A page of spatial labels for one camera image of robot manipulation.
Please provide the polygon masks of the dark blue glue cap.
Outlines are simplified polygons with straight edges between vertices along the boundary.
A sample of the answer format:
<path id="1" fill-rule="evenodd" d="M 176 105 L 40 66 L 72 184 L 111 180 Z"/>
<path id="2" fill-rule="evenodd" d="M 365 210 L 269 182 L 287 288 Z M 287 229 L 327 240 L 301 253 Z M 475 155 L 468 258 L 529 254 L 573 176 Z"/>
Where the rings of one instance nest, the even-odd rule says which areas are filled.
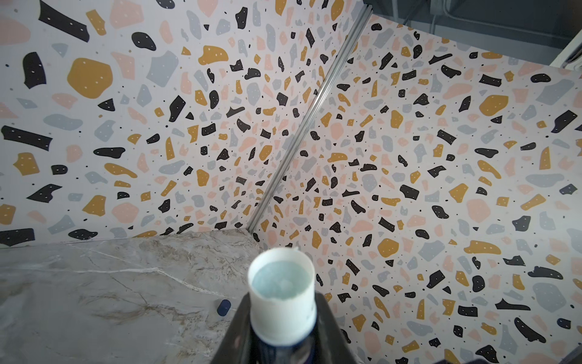
<path id="1" fill-rule="evenodd" d="M 216 312 L 220 317 L 225 317 L 231 308 L 231 302 L 228 299 L 223 299 L 218 303 Z"/>

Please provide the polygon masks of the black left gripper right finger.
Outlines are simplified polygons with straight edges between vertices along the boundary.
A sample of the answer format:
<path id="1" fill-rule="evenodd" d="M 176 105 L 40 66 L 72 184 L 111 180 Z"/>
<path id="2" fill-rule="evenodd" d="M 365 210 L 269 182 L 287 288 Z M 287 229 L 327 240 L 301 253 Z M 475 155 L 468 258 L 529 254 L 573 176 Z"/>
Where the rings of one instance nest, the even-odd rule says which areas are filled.
<path id="1" fill-rule="evenodd" d="M 316 292 L 315 303 L 318 315 L 315 325 L 315 363 L 356 364 L 356 358 L 324 295 Z"/>

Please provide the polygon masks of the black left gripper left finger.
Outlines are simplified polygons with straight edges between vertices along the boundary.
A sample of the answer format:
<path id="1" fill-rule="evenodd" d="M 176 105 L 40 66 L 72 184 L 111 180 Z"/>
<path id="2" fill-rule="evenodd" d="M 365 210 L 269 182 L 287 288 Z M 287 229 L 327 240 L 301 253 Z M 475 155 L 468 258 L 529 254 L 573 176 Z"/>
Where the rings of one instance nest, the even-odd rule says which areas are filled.
<path id="1" fill-rule="evenodd" d="M 253 333 L 250 324 L 250 298 L 246 294 L 237 309 L 211 364 L 252 362 Z"/>

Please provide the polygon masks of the blue glue stick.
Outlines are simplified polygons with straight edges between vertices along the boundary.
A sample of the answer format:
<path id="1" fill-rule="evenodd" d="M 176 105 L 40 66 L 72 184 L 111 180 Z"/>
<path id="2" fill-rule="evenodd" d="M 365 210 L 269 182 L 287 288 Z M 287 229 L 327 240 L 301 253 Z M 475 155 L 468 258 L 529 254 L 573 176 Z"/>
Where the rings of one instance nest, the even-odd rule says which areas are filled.
<path id="1" fill-rule="evenodd" d="M 248 286 L 259 362 L 313 362 L 318 309 L 309 257 L 289 247 L 267 250 L 251 263 Z"/>

